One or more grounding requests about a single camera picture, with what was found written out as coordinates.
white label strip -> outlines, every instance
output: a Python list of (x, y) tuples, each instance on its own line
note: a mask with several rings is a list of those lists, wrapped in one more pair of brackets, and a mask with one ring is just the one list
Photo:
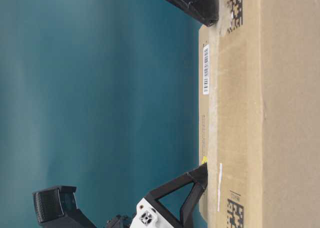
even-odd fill
[(220, 196), (221, 196), (222, 168), (223, 168), (222, 163), (220, 163), (219, 185), (218, 185), (218, 212), (220, 212)]
[(203, 94), (209, 94), (209, 72), (210, 72), (210, 46), (209, 44), (203, 48)]

black plastic bracket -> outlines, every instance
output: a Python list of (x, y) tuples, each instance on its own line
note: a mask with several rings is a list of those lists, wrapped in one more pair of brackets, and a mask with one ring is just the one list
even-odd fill
[[(180, 221), (159, 200), (176, 190), (193, 183), (193, 187), (180, 208)], [(192, 213), (208, 186), (207, 164), (203, 164), (182, 176), (149, 192), (145, 199), (174, 227), (193, 228)]]
[(38, 224), (43, 228), (96, 228), (77, 208), (76, 187), (56, 186), (34, 192)]
[(211, 26), (219, 19), (219, 0), (167, 0), (200, 23)]

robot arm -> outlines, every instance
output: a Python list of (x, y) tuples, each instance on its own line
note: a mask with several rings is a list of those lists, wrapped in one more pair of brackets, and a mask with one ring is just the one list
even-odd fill
[[(193, 187), (177, 219), (160, 199), (188, 185)], [(207, 164), (187, 172), (149, 192), (136, 206), (133, 219), (116, 216), (106, 228), (193, 228), (192, 213), (208, 185)], [(75, 187), (58, 186), (33, 193), (36, 217), (44, 228), (96, 228), (77, 208)]]
[(166, 0), (206, 26), (219, 19), (219, 0)]

yellow tape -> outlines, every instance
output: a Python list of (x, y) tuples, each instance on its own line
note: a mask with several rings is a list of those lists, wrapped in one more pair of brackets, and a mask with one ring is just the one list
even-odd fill
[(201, 164), (208, 162), (208, 157), (203, 157)]

cardboard box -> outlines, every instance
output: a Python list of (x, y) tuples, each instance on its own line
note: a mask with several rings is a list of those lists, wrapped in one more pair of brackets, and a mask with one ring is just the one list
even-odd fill
[(209, 228), (320, 227), (320, 0), (220, 6), (199, 31), (200, 211)]

